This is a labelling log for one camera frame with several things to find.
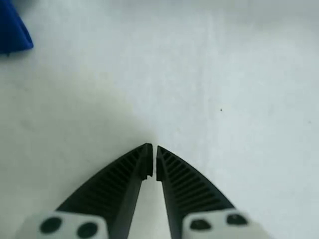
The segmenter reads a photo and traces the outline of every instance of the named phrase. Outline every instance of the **white surface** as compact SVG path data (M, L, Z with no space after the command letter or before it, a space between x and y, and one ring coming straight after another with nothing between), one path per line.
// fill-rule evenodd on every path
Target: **white surface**
M35 48L0 57L0 238L144 142L319 238L317 2L15 0ZM130 239L168 238L160 184L140 199Z
M247 224L229 225L227 217L231 214L242 215ZM193 220L205 220L211 228L194 230L191 228ZM246 213L236 209L190 214L183 220L182 235L183 239L272 239L259 223L251 220Z
M42 223L54 217L62 220L60 227L54 232L42 233L39 229ZM77 232L86 223L97 226L96 233L90 239L109 239L107 224L102 217L62 212L42 212L28 217L18 229L15 239L79 239Z

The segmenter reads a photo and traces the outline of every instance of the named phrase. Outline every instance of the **blue plastic piece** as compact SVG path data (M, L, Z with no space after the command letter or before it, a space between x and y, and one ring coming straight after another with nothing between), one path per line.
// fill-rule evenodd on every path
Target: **blue plastic piece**
M10 0L0 0L0 54L33 47L32 39Z

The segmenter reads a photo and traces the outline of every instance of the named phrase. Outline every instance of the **black screw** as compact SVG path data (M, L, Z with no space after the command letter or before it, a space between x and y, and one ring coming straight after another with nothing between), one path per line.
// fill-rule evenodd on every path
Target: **black screw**
M190 228L196 231L209 230L212 226L204 219L193 220L190 224Z
M240 214L230 214L227 217L228 225L248 225L247 220Z
M61 224L62 224L62 219L58 217L48 218L41 224L40 231L43 234L50 234L59 230Z
M82 224L78 229L78 236L79 238L90 238L96 234L98 231L98 225L96 223L85 223Z

